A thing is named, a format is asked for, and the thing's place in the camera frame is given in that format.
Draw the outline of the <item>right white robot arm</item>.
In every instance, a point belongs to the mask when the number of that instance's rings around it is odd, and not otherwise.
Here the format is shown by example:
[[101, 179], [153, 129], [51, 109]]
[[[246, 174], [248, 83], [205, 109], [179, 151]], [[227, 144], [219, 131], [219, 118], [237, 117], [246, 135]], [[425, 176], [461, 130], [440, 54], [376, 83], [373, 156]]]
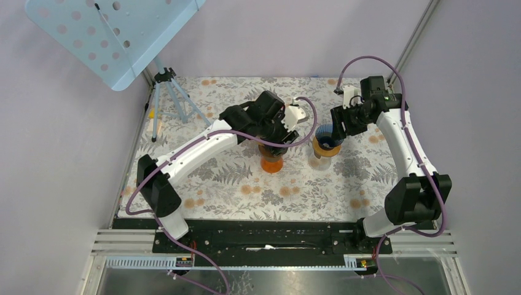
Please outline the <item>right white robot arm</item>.
[[368, 253], [376, 246], [376, 237], [440, 218], [452, 180], [437, 171], [421, 147], [404, 95], [389, 92], [382, 76], [365, 78], [359, 87], [338, 85], [334, 92], [343, 96], [343, 103], [331, 109], [333, 139], [344, 140], [376, 125], [386, 139], [398, 176], [384, 208], [364, 218], [361, 231], [353, 235], [355, 250]]

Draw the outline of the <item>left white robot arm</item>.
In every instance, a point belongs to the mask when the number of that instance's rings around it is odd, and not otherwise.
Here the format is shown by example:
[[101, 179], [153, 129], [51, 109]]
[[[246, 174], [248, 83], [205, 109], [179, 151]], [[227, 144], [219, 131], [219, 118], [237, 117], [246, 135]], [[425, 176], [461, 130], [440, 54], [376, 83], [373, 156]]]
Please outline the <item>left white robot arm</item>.
[[190, 247], [189, 226], [181, 213], [181, 197], [175, 185], [215, 155], [245, 140], [262, 140], [268, 154], [278, 157], [299, 134], [296, 126], [307, 113], [293, 101], [286, 105], [271, 91], [256, 100], [226, 108], [209, 127], [179, 148], [153, 159], [138, 160], [136, 185], [159, 226], [167, 233], [167, 245], [177, 253]]

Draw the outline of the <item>blue dripper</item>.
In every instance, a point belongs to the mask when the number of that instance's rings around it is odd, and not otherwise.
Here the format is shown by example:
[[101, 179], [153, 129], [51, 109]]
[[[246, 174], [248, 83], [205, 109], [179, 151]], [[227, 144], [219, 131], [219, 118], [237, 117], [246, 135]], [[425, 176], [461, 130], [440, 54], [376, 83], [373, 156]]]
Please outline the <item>blue dripper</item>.
[[315, 138], [317, 139], [319, 146], [325, 150], [331, 150], [343, 143], [342, 138], [333, 136], [332, 124], [320, 125], [315, 131]]

